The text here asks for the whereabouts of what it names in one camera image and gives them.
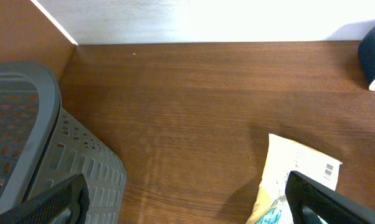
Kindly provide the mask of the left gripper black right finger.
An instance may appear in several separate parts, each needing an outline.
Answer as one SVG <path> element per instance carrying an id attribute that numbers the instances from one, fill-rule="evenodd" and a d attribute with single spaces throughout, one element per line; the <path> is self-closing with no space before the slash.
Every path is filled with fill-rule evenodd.
<path id="1" fill-rule="evenodd" d="M 294 223 L 375 223 L 374 211 L 295 170 L 285 195 Z"/>

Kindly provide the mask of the cream white snack bag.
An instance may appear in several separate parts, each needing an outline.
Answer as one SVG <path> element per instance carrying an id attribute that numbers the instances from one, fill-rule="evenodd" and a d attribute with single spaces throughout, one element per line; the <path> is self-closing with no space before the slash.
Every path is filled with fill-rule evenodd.
<path id="1" fill-rule="evenodd" d="M 298 171 L 335 190 L 342 162 L 296 141 L 275 134 L 268 136 L 262 180 L 247 223 L 293 223 L 285 195 L 290 172 Z"/>

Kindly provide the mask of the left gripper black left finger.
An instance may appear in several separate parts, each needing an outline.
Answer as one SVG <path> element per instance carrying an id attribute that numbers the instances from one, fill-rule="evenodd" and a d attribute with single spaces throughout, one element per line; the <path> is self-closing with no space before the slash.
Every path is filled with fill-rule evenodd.
<path id="1" fill-rule="evenodd" d="M 85 177 L 75 174 L 0 214 L 0 223 L 50 223 L 67 210 L 66 223 L 85 223 L 89 205 Z"/>

